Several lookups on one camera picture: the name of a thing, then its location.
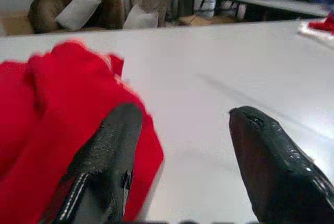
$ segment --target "white pillow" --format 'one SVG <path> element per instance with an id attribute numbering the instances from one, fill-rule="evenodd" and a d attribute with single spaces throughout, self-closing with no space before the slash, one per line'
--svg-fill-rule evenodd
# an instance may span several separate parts
<path id="1" fill-rule="evenodd" d="M 123 29 L 156 28 L 158 26 L 158 13 L 147 14 L 140 6 L 135 5 L 124 22 Z"/>
<path id="2" fill-rule="evenodd" d="M 65 28 L 79 30 L 98 8 L 101 0 L 72 0 L 56 17 L 56 21 Z"/>

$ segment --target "red fabric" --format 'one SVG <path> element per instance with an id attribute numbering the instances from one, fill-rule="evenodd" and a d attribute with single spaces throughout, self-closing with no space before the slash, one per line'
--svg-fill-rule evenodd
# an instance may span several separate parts
<path id="1" fill-rule="evenodd" d="M 124 220 L 135 220 L 163 152 L 152 117 L 112 68 L 78 42 L 65 42 L 27 63 L 0 65 L 0 220 L 37 223 L 74 154 L 109 111 L 124 102 L 142 109 L 134 177 Z"/>
<path id="2" fill-rule="evenodd" d="M 334 18 L 333 15 L 328 15 L 325 22 L 310 22 L 308 24 L 308 27 L 318 29 L 318 30 L 324 30 L 324 31 L 330 31 L 332 34 L 334 34 Z"/>

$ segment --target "red cloth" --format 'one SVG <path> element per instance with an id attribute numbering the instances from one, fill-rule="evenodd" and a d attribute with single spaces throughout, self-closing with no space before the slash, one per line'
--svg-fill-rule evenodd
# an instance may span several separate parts
<path id="1" fill-rule="evenodd" d="M 324 31 L 330 31 L 332 34 L 334 34 L 334 18 L 333 14 L 328 15 L 327 19 L 324 22 L 310 22 L 308 24 L 308 27 L 318 29 L 318 30 L 324 30 Z"/>
<path id="2" fill-rule="evenodd" d="M 124 215 L 136 219 L 163 152 L 152 117 L 115 76 L 123 61 L 114 55 L 110 60 L 111 69 L 82 44 L 65 42 L 27 63 L 0 65 L 1 223 L 37 223 L 75 153 L 124 102 L 143 112 Z"/>

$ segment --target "white tabletop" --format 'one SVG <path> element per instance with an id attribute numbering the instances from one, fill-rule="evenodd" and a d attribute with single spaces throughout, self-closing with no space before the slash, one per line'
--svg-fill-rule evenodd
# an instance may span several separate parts
<path id="1" fill-rule="evenodd" d="M 237 166 L 228 111 L 277 119 L 334 182 L 334 52 L 297 21 L 0 38 L 0 60 L 27 60 L 65 39 L 125 58 L 124 78 L 153 115 L 165 165 L 148 220 L 256 220 Z"/>
<path id="2" fill-rule="evenodd" d="M 329 11 L 325 10 L 320 4 L 296 1 L 296 0 L 232 0 L 241 3 L 254 4 L 269 8 L 276 8 L 295 13 L 308 14 L 312 16 L 326 17 Z"/>

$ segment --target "desk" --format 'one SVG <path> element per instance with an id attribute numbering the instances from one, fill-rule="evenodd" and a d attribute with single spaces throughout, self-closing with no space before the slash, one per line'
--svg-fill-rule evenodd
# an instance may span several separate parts
<path id="1" fill-rule="evenodd" d="M 324 18 L 329 11 L 324 10 L 319 4 L 295 1 L 295 0 L 231 0 L 238 4 L 263 7 L 268 10 L 283 11 L 295 14 L 304 19 Z"/>
<path id="2" fill-rule="evenodd" d="M 152 113 L 165 165 L 148 220 L 256 220 L 237 166 L 228 111 L 251 105 L 278 120 L 334 182 L 334 54 L 296 34 L 299 22 L 0 38 L 0 60 L 25 61 L 85 40 L 125 58 L 124 78 Z"/>

